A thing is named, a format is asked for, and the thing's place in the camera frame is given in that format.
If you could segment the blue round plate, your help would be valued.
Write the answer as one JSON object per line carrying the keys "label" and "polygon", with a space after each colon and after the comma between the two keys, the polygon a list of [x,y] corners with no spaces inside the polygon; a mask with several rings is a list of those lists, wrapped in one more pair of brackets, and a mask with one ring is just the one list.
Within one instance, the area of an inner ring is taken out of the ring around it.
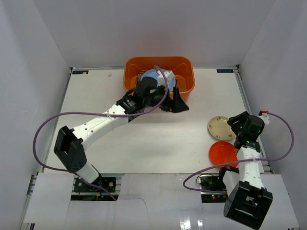
{"label": "blue round plate", "polygon": [[[162,71],[163,71],[164,75],[166,76],[169,91],[172,92],[173,88],[176,85],[175,74],[173,73],[173,71],[166,70],[166,69],[162,69]],[[145,72],[141,76],[141,80],[144,77],[150,77],[150,78],[155,79],[157,81],[157,87],[161,86],[161,85],[165,86],[165,79],[164,79],[161,71],[159,71],[159,70],[151,69],[151,70]]]}

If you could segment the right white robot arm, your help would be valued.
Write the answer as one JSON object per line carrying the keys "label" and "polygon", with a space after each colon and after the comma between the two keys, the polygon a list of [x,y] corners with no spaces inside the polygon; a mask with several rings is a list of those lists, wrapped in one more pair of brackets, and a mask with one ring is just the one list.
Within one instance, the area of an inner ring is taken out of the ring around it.
{"label": "right white robot arm", "polygon": [[258,116],[242,112],[228,119],[236,135],[234,147],[238,167],[224,166],[216,179],[217,187],[227,192],[224,216],[258,230],[272,204],[272,193],[267,191],[260,177],[260,144],[257,139],[268,125],[267,112]]}

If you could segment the black floral rectangular plate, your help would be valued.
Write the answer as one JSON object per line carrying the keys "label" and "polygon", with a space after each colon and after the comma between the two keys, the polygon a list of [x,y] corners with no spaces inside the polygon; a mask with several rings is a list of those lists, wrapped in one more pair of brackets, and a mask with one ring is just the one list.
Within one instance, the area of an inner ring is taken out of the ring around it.
{"label": "black floral rectangular plate", "polygon": [[136,86],[138,85],[138,83],[141,81],[141,78],[143,76],[144,72],[139,72],[136,78]]}

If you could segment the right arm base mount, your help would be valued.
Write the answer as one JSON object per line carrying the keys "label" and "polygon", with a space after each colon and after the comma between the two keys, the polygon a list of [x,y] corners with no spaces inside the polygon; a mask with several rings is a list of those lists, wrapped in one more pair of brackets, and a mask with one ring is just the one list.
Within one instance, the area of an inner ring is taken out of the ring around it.
{"label": "right arm base mount", "polygon": [[196,182],[200,186],[203,204],[230,203],[241,195],[239,187],[249,188],[250,182],[241,180],[240,174],[226,171],[225,174],[202,174]]}

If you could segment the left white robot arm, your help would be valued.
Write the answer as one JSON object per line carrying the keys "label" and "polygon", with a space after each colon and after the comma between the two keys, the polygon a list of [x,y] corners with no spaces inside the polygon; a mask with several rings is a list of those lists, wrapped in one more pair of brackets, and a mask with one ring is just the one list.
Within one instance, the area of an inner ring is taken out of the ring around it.
{"label": "left white robot arm", "polygon": [[101,187],[102,177],[87,161],[85,150],[111,130],[139,117],[145,108],[157,106],[162,111],[172,113],[189,110],[177,86],[172,90],[172,97],[170,92],[167,87],[158,84],[156,79],[143,77],[136,88],[126,92],[106,111],[105,116],[74,128],[62,127],[56,138],[54,153],[68,172],[83,179],[90,191],[97,191]]}

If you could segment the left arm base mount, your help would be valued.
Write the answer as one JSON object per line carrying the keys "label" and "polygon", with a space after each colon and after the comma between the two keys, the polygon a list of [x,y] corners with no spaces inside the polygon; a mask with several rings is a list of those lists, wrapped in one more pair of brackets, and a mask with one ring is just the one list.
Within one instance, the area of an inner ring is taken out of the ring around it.
{"label": "left arm base mount", "polygon": [[104,188],[108,191],[114,199],[106,193],[103,189],[90,186],[76,177],[72,189],[71,201],[116,201],[118,199],[116,189],[116,177],[102,177],[98,178],[95,185]]}

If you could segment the small cream patterned plate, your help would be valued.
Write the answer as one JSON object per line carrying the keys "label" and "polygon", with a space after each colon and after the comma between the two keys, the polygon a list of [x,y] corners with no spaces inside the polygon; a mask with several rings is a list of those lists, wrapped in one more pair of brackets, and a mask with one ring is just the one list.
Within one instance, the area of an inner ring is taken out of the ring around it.
{"label": "small cream patterned plate", "polygon": [[215,116],[208,123],[209,133],[220,141],[230,141],[236,137],[227,123],[228,117]]}

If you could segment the orange plastic bin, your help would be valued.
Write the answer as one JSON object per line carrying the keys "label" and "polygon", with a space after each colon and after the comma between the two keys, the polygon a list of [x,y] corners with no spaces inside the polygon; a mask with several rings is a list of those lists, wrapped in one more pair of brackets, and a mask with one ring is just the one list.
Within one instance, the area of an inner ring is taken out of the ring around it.
{"label": "orange plastic bin", "polygon": [[136,87],[138,74],[154,69],[157,65],[162,69],[171,70],[177,80],[180,96],[184,102],[195,87],[192,62],[182,56],[132,57],[124,66],[123,87],[126,91]]}

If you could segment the orange round plate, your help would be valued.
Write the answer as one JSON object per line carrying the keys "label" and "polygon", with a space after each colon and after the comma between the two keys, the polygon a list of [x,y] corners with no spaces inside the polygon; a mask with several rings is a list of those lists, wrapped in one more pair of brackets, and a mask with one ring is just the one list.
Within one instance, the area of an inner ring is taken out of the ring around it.
{"label": "orange round plate", "polygon": [[217,141],[209,149],[209,159],[213,165],[238,161],[233,144],[226,141]]}

